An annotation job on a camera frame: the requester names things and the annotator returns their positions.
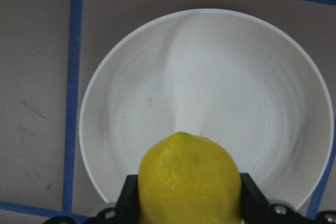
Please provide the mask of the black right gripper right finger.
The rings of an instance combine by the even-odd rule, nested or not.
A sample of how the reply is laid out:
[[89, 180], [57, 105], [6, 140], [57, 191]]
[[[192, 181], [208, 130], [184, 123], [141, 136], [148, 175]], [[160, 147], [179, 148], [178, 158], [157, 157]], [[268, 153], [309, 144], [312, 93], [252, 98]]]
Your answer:
[[245, 223], [295, 223], [295, 212], [287, 205], [271, 202], [248, 173], [241, 173], [240, 211]]

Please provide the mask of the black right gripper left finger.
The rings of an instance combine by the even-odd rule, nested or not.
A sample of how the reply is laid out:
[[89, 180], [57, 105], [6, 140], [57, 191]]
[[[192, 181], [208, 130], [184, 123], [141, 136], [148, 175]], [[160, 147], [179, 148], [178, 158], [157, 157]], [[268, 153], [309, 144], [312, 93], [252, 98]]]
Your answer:
[[138, 220], [138, 176], [128, 175], [117, 202], [99, 207], [91, 223], [138, 223]]

